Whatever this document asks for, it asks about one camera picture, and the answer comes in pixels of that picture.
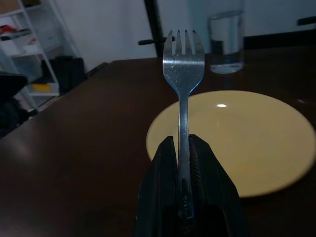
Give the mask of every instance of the fork tine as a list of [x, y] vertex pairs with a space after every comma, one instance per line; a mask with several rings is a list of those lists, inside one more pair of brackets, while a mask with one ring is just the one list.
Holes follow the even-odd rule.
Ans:
[[176, 54], [182, 54], [180, 31], [178, 31], [178, 33], [177, 33], [177, 39], [176, 39]]
[[164, 55], [172, 54], [172, 31], [169, 32], [167, 39], [164, 43], [163, 54]]
[[194, 45], [196, 48], [196, 54], [204, 54], [203, 44], [198, 36], [198, 34], [193, 31]]
[[186, 30], [186, 54], [192, 54], [191, 43], [188, 31]]

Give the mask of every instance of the shelving unit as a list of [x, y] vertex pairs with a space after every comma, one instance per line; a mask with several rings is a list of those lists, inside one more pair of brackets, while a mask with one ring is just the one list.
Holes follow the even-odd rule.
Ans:
[[[31, 84], [25, 86], [21, 91], [28, 103], [36, 109], [43, 102], [43, 97], [47, 97], [47, 100], [49, 100], [53, 96], [59, 96], [58, 80], [49, 60], [61, 55], [79, 56], [70, 34], [67, 32], [59, 13], [56, 12], [56, 5], [53, 1], [43, 0], [40, 5], [25, 7], [21, 0], [17, 0], [20, 9], [0, 14], [0, 17], [12, 17], [20, 29], [30, 29], [38, 48], [37, 51], [26, 51], [13, 56], [6, 56], [0, 52], [0, 59], [6, 65], [6, 71], [26, 75], [29, 83], [35, 80], [34, 77], [40, 73], [41, 61], [45, 62], [50, 72], [53, 80], [53, 83], [48, 83], [50, 91], [35, 91]], [[53, 45], [51, 42], [45, 42], [46, 33], [51, 35], [48, 38], [56, 39], [53, 41]], [[33, 72], [26, 72], [25, 68], [37, 69]]]

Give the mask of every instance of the water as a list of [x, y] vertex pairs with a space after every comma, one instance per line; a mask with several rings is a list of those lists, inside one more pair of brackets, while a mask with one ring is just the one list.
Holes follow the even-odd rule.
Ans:
[[243, 68], [243, 11], [226, 11], [208, 18], [211, 70], [234, 73]]

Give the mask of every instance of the glass of water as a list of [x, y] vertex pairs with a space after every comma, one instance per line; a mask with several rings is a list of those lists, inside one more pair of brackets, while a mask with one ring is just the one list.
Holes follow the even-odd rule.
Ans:
[[208, 0], [211, 70], [219, 74], [243, 68], [243, 0]]

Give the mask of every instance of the yellow plate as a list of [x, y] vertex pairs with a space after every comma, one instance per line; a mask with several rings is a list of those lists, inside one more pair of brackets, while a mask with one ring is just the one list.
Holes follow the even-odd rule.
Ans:
[[[227, 90], [191, 96], [189, 131], [211, 146], [241, 197], [283, 189], [315, 160], [311, 124], [288, 104], [262, 94]], [[151, 159], [170, 135], [177, 151], [178, 103], [162, 111], [148, 131]]]

